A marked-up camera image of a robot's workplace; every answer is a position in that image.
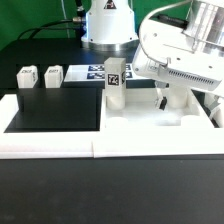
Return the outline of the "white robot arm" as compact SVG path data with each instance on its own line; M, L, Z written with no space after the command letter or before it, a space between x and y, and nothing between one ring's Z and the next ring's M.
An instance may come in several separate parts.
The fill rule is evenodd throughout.
M141 22L134 72L224 98L224 0L183 0L185 21L151 11Z

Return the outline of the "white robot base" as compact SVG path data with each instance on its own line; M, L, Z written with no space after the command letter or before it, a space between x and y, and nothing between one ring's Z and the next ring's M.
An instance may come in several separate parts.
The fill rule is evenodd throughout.
M138 45L135 15L128 0L91 0L83 48L121 51Z

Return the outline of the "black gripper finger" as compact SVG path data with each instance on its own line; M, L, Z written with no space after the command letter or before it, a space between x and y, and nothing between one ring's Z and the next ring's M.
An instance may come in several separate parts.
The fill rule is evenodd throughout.
M164 110L167 104L167 98L163 95L162 90L160 88L156 89L157 97L155 100L155 106L160 109Z

